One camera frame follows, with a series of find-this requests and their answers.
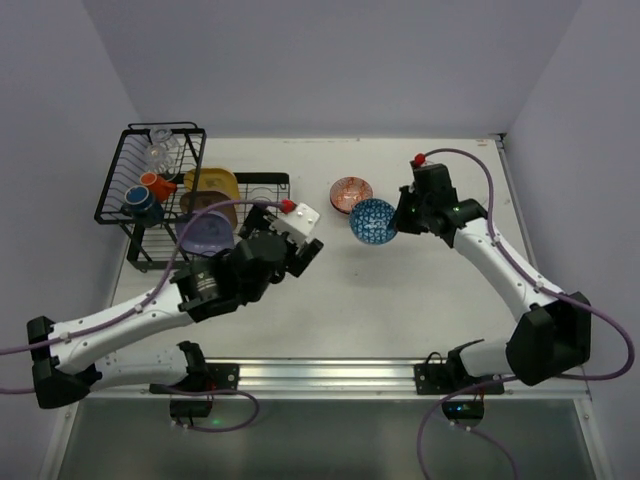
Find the purple plastic plate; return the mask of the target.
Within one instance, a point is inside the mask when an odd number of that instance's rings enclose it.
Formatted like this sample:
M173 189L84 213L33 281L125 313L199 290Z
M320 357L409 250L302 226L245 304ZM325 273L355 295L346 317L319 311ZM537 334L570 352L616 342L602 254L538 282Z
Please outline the purple plastic plate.
M175 224L180 247L187 253L211 257L235 246L234 231L228 218L217 211L199 217L185 233L188 218Z

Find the blue triangle pattern bowl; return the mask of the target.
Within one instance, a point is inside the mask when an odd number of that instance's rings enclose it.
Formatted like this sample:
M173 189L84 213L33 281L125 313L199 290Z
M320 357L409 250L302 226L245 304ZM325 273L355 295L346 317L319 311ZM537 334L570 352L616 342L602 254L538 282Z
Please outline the blue triangle pattern bowl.
M357 203L349 215L349 227L357 240L366 245L384 245L397 231L391 226L395 208L388 202L370 198Z

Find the red-inside blue-outside bowl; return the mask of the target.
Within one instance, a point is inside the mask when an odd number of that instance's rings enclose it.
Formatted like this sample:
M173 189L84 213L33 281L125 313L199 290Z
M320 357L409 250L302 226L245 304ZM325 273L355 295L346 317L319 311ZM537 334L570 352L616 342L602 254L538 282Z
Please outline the red-inside blue-outside bowl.
M355 205L373 197L373 188L360 177L348 176L336 180L329 190L329 201L337 211L349 214Z

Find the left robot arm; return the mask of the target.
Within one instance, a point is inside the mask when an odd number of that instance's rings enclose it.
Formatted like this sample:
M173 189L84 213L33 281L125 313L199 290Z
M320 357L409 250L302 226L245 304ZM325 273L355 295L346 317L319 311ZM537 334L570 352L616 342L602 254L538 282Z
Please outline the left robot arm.
M321 251L313 238L320 215L304 203L254 202L240 241L211 257L167 272L152 290L90 316L27 324L37 403L55 409L90 393L148 384L152 392L210 390L213 374L198 344L160 353L130 345L163 331L230 314L261 299L285 276L299 277Z

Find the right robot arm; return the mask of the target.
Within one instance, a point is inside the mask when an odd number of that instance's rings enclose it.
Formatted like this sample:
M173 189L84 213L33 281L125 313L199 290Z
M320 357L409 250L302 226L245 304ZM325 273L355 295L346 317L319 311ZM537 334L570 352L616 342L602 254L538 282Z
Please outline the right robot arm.
M460 200L442 164L411 164L413 182L400 189L391 226L431 233L468 260L514 317L508 339L478 339L447 354L434 375L459 387L495 375L534 386L584 364L591 353L591 314L579 292L562 290L527 263L496 229L476 200Z

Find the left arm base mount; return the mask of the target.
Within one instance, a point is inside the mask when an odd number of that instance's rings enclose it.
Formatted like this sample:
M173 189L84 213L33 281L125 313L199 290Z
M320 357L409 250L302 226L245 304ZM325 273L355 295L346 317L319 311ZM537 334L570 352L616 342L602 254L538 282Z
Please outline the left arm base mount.
M149 392L155 395L173 395L169 401L172 420L187 420L191 425L196 419L204 419L213 409L215 393L236 391L240 378L237 363L207 363L203 371L189 373L183 380L169 387L152 383Z

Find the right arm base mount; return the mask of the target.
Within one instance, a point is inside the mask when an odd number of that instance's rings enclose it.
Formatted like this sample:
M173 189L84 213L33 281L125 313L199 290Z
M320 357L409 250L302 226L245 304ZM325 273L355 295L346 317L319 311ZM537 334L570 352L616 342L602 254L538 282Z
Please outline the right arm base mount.
M427 358L413 366L415 390L418 395L450 395L463 388L492 380L491 376L472 377L453 358L445 358L438 352L432 352ZM476 389L471 398L464 400L452 398L440 406L442 414L454 423L476 426L485 415L485 396L502 395L504 386L492 385Z

